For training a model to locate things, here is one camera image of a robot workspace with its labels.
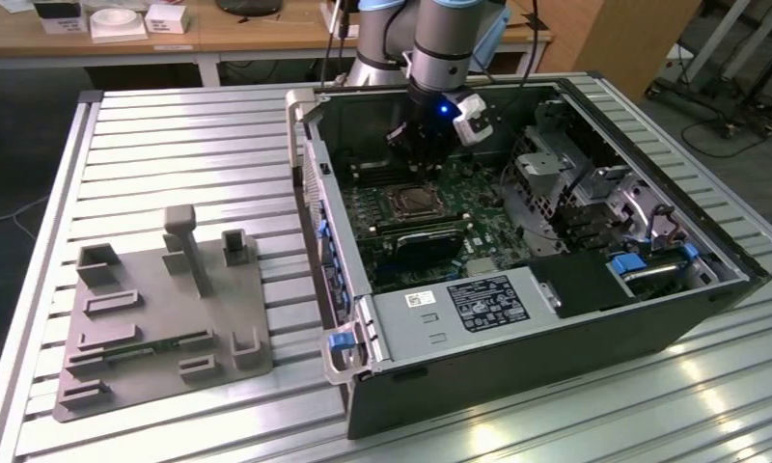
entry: power supply label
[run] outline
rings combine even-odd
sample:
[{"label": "power supply label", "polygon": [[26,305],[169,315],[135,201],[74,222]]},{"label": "power supply label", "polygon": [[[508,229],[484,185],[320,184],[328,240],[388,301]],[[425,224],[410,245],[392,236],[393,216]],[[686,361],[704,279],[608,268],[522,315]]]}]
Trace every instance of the power supply label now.
[{"label": "power supply label", "polygon": [[462,327],[472,333],[529,319],[504,275],[448,286]]}]

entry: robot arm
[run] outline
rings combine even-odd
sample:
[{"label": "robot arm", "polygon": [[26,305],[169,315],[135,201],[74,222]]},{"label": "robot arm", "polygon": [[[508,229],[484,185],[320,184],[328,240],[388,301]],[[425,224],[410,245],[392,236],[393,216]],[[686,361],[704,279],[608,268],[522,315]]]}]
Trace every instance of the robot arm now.
[{"label": "robot arm", "polygon": [[[360,10],[357,61],[349,82],[397,83],[402,77],[396,74],[394,54],[410,49],[409,98],[386,140],[409,169],[424,177],[460,145],[474,145],[493,133],[486,104],[464,83],[478,38],[492,35],[498,39],[492,32],[505,26],[508,9],[485,0],[417,0],[405,5],[377,0],[362,1]],[[413,36],[406,34],[412,26]],[[414,38],[410,43],[406,37]],[[484,55],[489,51],[481,57],[488,62],[494,47],[481,48]]]}]

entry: green circuit board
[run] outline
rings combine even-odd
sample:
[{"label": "green circuit board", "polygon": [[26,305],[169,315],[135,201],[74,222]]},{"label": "green circuit board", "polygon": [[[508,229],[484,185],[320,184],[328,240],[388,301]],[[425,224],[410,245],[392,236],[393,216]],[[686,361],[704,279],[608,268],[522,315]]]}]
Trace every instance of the green circuit board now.
[{"label": "green circuit board", "polygon": [[[497,174],[473,162],[452,160],[425,184],[352,187],[342,192],[374,293],[456,280],[474,271],[476,263],[502,270],[530,256],[493,188]],[[386,263],[400,236],[440,231],[462,234],[453,259],[420,267]]]}]

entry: white box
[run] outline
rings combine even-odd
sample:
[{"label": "white box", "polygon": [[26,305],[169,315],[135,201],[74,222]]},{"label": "white box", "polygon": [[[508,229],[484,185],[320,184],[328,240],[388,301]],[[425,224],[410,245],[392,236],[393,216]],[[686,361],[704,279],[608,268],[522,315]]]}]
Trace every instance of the white box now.
[{"label": "white box", "polygon": [[142,25],[142,16],[131,10],[106,8],[91,14],[91,41],[143,41],[149,38]]},{"label": "white box", "polygon": [[689,66],[692,58],[693,55],[689,50],[674,44],[654,77],[662,77],[669,82],[676,82],[682,74],[682,70]]},{"label": "white box", "polygon": [[182,5],[151,5],[145,14],[145,27],[157,34],[185,34],[189,15]]},{"label": "white box", "polygon": [[46,34],[73,34],[89,31],[86,10],[78,3],[34,3],[34,9]]}]

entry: aluminum table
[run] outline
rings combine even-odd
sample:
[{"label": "aluminum table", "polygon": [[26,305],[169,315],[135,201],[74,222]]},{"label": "aluminum table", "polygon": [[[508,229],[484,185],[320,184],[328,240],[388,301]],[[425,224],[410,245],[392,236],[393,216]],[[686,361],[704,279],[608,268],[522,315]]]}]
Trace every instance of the aluminum table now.
[{"label": "aluminum table", "polygon": [[[772,273],[772,227],[605,80],[562,74]],[[285,151],[291,86],[83,95],[0,362],[0,461],[772,461],[772,282],[662,353],[369,438],[344,437]],[[69,423],[51,418],[79,246],[257,238],[274,370]]]}]

